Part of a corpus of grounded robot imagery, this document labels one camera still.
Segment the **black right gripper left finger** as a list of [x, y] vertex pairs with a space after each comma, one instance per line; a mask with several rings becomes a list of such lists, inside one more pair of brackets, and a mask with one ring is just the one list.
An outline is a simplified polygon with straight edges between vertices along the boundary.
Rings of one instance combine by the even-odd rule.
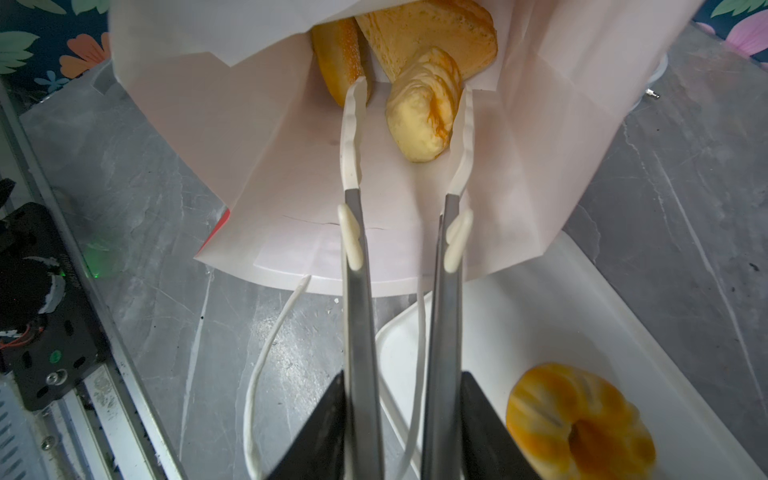
[[267, 479], [342, 479], [346, 422], [344, 372], [340, 371]]

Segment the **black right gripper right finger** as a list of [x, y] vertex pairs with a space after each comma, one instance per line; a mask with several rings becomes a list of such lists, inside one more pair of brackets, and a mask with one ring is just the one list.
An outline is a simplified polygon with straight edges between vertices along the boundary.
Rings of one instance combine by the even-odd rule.
[[466, 479], [540, 479], [468, 371], [461, 375], [460, 417]]

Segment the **round yellow fake bun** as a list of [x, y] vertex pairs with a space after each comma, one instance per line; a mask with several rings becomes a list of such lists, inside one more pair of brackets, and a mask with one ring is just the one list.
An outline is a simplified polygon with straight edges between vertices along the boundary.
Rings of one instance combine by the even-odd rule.
[[512, 388], [506, 428], [542, 479], [650, 479], [656, 449], [637, 407], [613, 384], [559, 363]]

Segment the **swirled fake pastry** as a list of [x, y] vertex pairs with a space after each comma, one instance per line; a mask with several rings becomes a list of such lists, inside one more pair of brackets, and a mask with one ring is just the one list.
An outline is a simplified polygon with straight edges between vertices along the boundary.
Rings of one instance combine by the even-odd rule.
[[461, 93], [460, 70], [441, 48], [423, 48], [405, 66], [387, 100], [386, 121], [407, 160], [429, 162], [448, 147]]

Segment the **red white paper bag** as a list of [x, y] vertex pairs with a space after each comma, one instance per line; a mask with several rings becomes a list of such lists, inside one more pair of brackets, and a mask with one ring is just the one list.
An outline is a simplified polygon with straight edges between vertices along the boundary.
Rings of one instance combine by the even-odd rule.
[[542, 255], [695, 1], [116, 1], [118, 82], [226, 205], [198, 257], [345, 300], [347, 470], [383, 463], [371, 303], [434, 285], [421, 468], [461, 474], [461, 289]]

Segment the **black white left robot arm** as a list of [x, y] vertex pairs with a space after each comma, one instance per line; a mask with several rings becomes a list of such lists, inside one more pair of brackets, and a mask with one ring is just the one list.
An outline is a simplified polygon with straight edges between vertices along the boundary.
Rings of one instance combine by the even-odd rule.
[[1, 372], [23, 406], [62, 398], [110, 354], [109, 341], [48, 208], [1, 220]]

